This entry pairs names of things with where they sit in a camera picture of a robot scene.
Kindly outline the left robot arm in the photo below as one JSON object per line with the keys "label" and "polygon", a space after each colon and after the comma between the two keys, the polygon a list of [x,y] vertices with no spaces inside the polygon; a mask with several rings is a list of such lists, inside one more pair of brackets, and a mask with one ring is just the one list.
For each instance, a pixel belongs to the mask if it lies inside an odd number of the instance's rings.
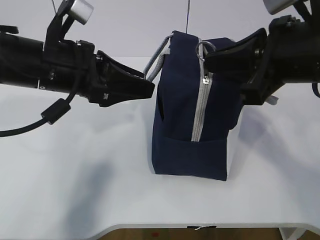
{"label": "left robot arm", "polygon": [[0,27],[0,82],[4,85],[70,93],[80,77],[76,94],[100,107],[150,99],[155,84],[138,70],[95,50],[91,42],[57,41],[52,49],[39,40]]}

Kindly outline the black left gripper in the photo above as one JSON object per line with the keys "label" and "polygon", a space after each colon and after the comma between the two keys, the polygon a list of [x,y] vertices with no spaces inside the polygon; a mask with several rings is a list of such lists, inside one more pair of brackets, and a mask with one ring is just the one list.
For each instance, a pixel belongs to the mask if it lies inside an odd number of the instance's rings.
{"label": "black left gripper", "polygon": [[[94,44],[84,40],[60,42],[55,50],[45,49],[39,87],[78,95],[103,108],[153,96],[155,84],[144,79],[144,73],[94,50]],[[123,71],[110,70],[110,63]]]}

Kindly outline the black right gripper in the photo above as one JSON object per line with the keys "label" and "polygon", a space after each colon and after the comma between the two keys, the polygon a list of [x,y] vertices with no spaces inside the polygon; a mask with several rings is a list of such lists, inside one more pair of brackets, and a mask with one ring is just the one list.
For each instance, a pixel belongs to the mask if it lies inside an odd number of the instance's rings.
{"label": "black right gripper", "polygon": [[213,73],[248,73],[263,49],[261,61],[252,77],[241,85],[244,105],[261,106],[285,84],[315,83],[315,24],[291,15],[275,18],[231,45],[218,47],[204,58]]}

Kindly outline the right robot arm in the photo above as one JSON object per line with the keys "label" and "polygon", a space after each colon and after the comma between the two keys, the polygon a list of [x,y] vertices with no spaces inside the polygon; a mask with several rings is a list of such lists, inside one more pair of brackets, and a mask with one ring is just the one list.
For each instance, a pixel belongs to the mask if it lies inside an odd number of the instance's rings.
{"label": "right robot arm", "polygon": [[214,49],[204,57],[211,73],[240,83],[244,105],[261,106],[285,84],[310,83],[320,95],[320,2],[265,0],[271,15],[293,6],[301,18],[274,18],[233,46]]}

